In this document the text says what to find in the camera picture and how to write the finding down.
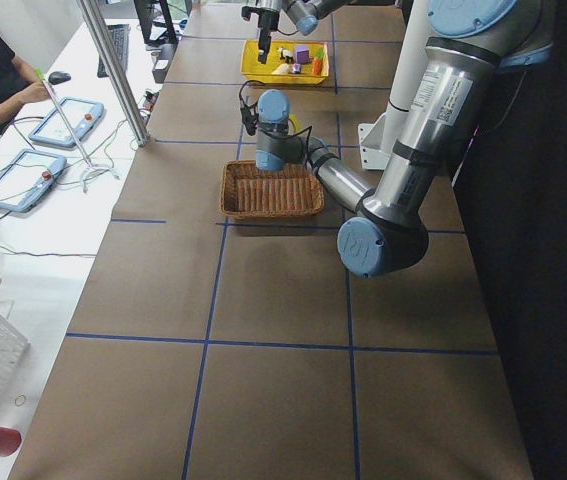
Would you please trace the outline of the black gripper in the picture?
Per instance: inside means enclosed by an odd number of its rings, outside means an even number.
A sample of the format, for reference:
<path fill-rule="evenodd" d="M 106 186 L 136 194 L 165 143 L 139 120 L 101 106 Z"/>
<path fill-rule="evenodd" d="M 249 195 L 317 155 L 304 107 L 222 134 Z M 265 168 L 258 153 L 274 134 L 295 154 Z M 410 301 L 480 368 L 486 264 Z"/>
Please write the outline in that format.
<path fill-rule="evenodd" d="M 269 50 L 262 48 L 269 48 L 271 43 L 271 32 L 278 30 L 279 11 L 271 9 L 261 9 L 258 12 L 258 28 L 259 28 L 259 51 L 258 61 L 265 64 L 268 60 Z"/>

